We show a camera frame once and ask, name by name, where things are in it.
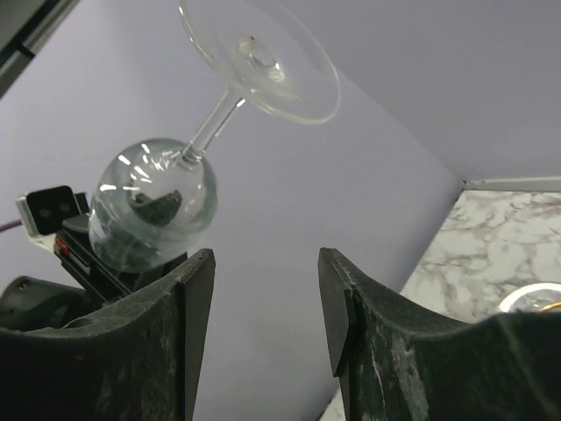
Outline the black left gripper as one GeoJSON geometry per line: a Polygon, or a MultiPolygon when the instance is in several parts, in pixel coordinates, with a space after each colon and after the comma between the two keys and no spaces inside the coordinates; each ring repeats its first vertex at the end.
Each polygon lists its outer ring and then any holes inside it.
{"type": "MultiPolygon", "coordinates": [[[[169,225],[182,203],[178,190],[151,198],[138,193],[129,200],[133,213],[143,222],[155,226],[169,225]]],[[[114,303],[158,281],[188,258],[186,253],[168,263],[140,274],[119,272],[94,254],[88,238],[88,217],[73,217],[62,222],[55,233],[53,251],[62,267],[87,292],[92,303],[114,303]]]]}

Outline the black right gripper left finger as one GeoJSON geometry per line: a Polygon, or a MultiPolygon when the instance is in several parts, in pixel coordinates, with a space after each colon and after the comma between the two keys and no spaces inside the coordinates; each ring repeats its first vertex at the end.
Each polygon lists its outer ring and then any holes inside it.
{"type": "Polygon", "coordinates": [[[60,329],[2,329],[2,419],[190,420],[215,268],[203,249],[60,329]]]}

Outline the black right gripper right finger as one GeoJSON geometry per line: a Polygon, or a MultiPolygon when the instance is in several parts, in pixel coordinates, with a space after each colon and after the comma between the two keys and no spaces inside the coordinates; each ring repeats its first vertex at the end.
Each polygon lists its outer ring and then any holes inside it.
{"type": "Polygon", "coordinates": [[[467,324],[318,257],[332,373],[350,420],[557,420],[560,316],[499,313],[467,324]]]}

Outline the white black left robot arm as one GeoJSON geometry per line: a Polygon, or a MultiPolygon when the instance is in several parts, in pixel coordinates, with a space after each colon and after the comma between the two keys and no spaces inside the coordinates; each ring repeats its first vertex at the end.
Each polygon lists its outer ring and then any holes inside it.
{"type": "Polygon", "coordinates": [[[1,232],[23,226],[30,242],[59,259],[80,286],[19,276],[1,294],[1,326],[7,329],[61,328],[159,280],[188,258],[184,253],[142,274],[110,268],[89,243],[87,195],[67,185],[25,193],[16,206],[19,219],[2,224],[1,232]]]}

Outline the hanging clear glass on rack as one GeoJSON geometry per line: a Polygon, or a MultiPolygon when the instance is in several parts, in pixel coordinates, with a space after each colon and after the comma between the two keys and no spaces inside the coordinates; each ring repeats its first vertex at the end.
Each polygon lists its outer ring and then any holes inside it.
{"type": "Polygon", "coordinates": [[[526,285],[507,295],[498,305],[500,312],[560,312],[559,283],[526,285]]]}

